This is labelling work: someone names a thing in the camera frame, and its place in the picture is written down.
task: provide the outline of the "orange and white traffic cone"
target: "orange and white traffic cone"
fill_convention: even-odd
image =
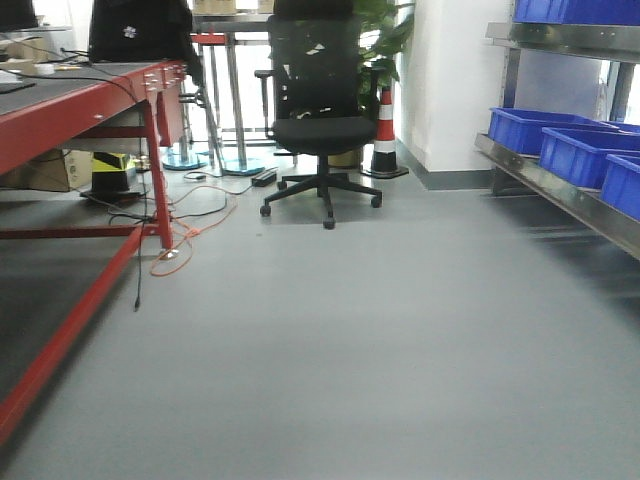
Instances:
[[[374,178],[394,178],[409,173],[407,167],[398,167],[396,163],[396,137],[393,133],[393,105],[389,87],[382,88],[378,132],[373,142],[371,166],[363,167],[362,173]]]

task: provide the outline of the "blue plastic bin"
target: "blue plastic bin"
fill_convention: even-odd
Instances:
[[[640,155],[607,155],[609,168],[600,198],[640,220]]]
[[[640,0],[518,0],[513,21],[640,25]]]
[[[640,155],[640,135],[543,128],[542,168],[578,187],[602,188],[608,154]]]
[[[613,125],[570,113],[497,107],[492,108],[491,112],[489,138],[526,155],[540,154],[543,127],[617,130]]]
[[[622,122],[605,122],[609,125],[613,125],[614,127],[618,127],[621,132],[625,133],[640,133],[640,125],[634,125],[631,123],[622,123]]]

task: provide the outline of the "power strip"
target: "power strip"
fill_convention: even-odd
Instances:
[[[266,187],[276,181],[277,174],[273,170],[265,170],[251,178],[251,185],[254,187]]]

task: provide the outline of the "computer monitor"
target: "computer monitor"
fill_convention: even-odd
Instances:
[[[0,32],[37,26],[32,0],[0,0]]]

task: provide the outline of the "red metal table frame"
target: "red metal table frame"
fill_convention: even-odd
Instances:
[[[96,281],[25,370],[20,381],[5,398],[0,399],[0,446],[9,439],[78,334],[96,312],[139,248],[142,238],[159,235],[163,249],[169,250],[173,246],[160,146],[171,146],[182,134],[178,96],[185,69],[182,62],[177,61],[131,64],[130,67],[126,73],[105,77],[120,87],[113,83],[97,82],[0,115],[0,173],[79,136],[145,138],[156,208],[154,221],[144,226],[0,230],[0,239],[126,237]],[[141,127],[100,127],[103,121],[135,105],[141,109],[144,119]]]

